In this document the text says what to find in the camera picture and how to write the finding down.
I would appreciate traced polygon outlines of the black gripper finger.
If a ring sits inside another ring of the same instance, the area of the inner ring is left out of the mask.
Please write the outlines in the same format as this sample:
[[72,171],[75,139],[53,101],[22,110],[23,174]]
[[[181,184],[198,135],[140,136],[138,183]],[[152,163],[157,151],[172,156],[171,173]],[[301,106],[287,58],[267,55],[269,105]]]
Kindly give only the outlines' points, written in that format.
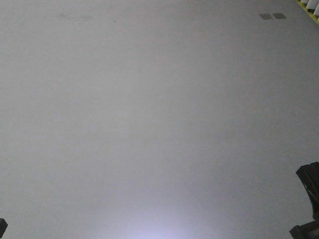
[[319,239],[319,221],[294,226],[290,230],[290,234],[294,239]]
[[313,219],[319,219],[319,163],[303,165],[296,171],[313,209]]

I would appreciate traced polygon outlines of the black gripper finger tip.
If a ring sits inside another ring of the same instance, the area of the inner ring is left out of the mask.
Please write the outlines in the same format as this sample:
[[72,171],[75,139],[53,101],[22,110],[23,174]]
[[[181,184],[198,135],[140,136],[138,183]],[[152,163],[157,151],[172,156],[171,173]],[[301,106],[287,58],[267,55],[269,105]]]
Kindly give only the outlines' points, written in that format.
[[0,239],[3,237],[7,227],[8,223],[5,221],[5,219],[0,218]]

